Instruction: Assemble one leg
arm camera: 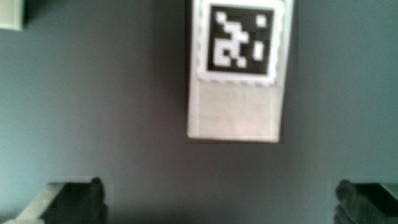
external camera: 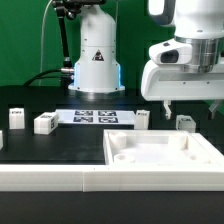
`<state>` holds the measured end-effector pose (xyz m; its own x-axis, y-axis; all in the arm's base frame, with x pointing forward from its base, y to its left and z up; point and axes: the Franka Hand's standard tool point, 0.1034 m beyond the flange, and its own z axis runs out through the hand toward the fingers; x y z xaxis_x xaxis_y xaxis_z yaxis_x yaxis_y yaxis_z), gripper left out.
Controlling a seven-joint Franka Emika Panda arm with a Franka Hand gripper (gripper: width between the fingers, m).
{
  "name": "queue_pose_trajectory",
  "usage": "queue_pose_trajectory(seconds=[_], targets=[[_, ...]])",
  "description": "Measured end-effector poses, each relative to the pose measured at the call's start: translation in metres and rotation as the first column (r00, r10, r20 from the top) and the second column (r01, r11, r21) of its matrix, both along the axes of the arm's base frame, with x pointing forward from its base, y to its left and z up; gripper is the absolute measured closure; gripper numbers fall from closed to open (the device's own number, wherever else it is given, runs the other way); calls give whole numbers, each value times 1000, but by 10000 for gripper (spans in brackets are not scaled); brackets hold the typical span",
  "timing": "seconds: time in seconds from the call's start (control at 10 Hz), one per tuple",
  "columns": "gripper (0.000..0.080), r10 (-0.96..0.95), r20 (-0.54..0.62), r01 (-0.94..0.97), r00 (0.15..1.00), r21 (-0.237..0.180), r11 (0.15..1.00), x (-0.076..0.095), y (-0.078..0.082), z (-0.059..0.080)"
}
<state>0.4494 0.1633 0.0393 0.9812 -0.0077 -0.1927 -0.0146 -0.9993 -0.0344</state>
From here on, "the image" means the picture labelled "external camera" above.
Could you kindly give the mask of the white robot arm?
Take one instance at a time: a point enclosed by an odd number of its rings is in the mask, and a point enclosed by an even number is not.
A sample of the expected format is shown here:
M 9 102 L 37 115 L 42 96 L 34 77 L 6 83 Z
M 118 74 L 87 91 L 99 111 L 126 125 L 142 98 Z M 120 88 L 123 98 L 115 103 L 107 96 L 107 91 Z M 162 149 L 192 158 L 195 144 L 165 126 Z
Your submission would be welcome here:
M 211 112 L 224 101 L 224 0 L 148 0 L 148 14 L 174 37 L 149 48 L 141 81 L 147 101 L 211 100 Z M 69 89 L 88 98 L 122 91 L 116 62 L 115 21 L 99 6 L 81 13 L 81 54 Z

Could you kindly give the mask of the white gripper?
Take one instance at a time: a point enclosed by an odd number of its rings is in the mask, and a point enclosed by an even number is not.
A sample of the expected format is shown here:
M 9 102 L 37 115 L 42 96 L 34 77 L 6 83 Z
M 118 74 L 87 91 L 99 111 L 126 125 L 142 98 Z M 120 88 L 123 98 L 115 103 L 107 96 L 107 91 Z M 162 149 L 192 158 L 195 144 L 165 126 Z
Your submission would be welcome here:
M 163 101 L 167 120 L 172 116 L 171 101 L 215 100 L 209 107 L 214 118 L 224 99 L 221 43 L 221 39 L 178 38 L 151 46 L 141 83 L 144 99 Z

